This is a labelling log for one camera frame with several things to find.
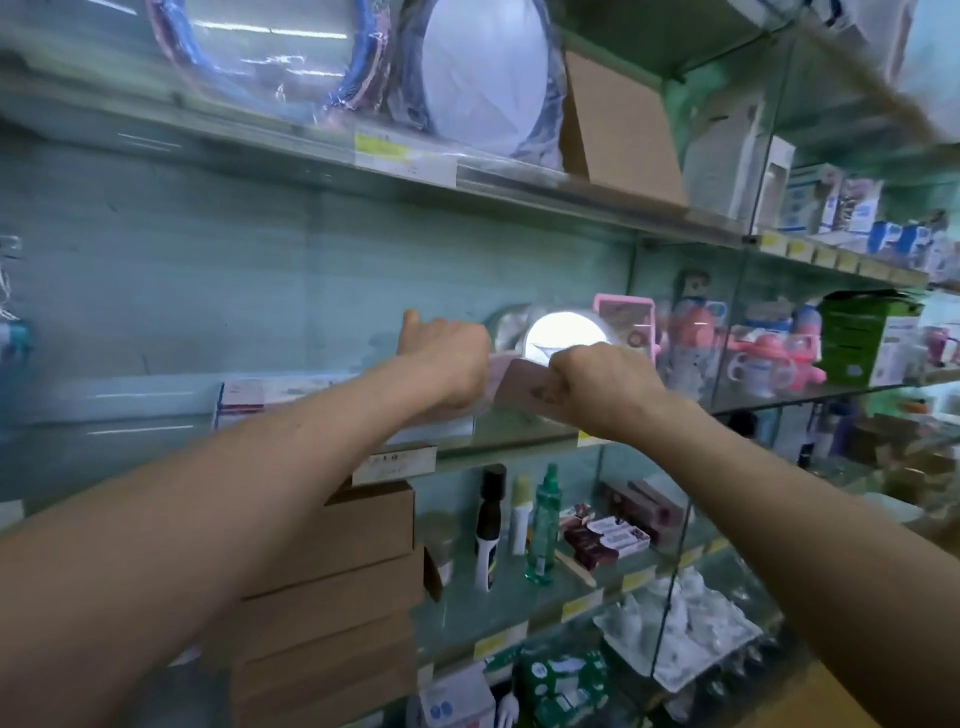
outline cardboard box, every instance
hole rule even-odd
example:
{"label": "cardboard box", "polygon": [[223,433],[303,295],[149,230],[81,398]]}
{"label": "cardboard box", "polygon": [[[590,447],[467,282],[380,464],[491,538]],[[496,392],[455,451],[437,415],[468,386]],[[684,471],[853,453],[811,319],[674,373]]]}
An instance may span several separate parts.
{"label": "cardboard box", "polygon": [[406,556],[244,599],[211,625],[204,656],[239,666],[405,612],[423,596],[423,547]]}
{"label": "cardboard box", "polygon": [[417,663],[410,658],[303,708],[269,716],[237,712],[233,725],[234,728],[339,728],[416,691]]}
{"label": "cardboard box", "polygon": [[687,206],[660,95],[567,51],[560,149],[564,170],[591,182]]}
{"label": "cardboard box", "polygon": [[354,488],[317,509],[243,596],[403,556],[414,547],[414,492],[403,481]]}
{"label": "cardboard box", "polygon": [[397,613],[239,667],[230,704],[247,718],[286,713],[416,660],[413,622]]}
{"label": "cardboard box", "polygon": [[830,384],[903,384],[924,305],[895,290],[837,291],[819,306]]}
{"label": "cardboard box", "polygon": [[474,663],[420,691],[407,705],[407,728],[493,728],[496,701]]}

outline green spray bottle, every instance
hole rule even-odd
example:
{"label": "green spray bottle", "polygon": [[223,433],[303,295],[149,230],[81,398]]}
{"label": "green spray bottle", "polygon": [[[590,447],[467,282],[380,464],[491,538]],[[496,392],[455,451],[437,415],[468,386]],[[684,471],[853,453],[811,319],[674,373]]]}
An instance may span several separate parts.
{"label": "green spray bottle", "polygon": [[560,485],[557,483],[557,466],[550,463],[546,467],[546,476],[537,489],[530,550],[527,552],[527,569],[524,572],[524,576],[535,584],[549,584],[553,581],[550,572],[553,570],[559,529]]}

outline green box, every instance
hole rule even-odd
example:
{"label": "green box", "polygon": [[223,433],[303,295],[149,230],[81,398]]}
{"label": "green box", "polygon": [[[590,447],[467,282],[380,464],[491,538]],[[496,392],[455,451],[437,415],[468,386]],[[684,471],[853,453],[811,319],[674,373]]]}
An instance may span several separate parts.
{"label": "green box", "polygon": [[857,387],[902,384],[915,355],[924,305],[893,289],[837,291],[819,306],[827,382]]}

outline plastic bag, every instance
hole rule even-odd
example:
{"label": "plastic bag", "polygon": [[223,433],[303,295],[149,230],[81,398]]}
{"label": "plastic bag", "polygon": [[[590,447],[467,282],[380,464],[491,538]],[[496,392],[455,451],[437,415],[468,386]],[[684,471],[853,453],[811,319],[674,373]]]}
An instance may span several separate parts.
{"label": "plastic bag", "polygon": [[420,0],[401,18],[396,63],[396,121],[563,169],[566,72],[542,0]]}
{"label": "plastic bag", "polygon": [[204,95],[298,124],[383,101],[391,0],[147,0],[147,11]]}

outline brown cardboard box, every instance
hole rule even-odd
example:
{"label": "brown cardboard box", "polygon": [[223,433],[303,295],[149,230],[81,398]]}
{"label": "brown cardboard box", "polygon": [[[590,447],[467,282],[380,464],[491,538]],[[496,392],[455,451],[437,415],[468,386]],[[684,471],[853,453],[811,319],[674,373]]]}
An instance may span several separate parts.
{"label": "brown cardboard box", "polygon": [[337,728],[417,692],[417,663],[409,657],[304,708],[271,716],[233,715],[235,728]]}
{"label": "brown cardboard box", "polygon": [[352,488],[319,508],[243,596],[387,561],[413,545],[414,492],[406,482]]}
{"label": "brown cardboard box", "polygon": [[853,426],[844,454],[855,462],[876,467],[880,465],[876,458],[878,448],[888,446],[890,455],[899,460],[922,434],[923,427],[913,420],[874,415]]}
{"label": "brown cardboard box", "polygon": [[397,613],[239,667],[230,703],[248,717],[288,712],[416,658],[413,622]]}
{"label": "brown cardboard box", "polygon": [[660,95],[567,51],[560,149],[564,170],[591,182],[686,207]]}
{"label": "brown cardboard box", "polygon": [[299,644],[405,612],[423,596],[423,547],[398,559],[244,599],[204,640],[214,665],[235,667]]}

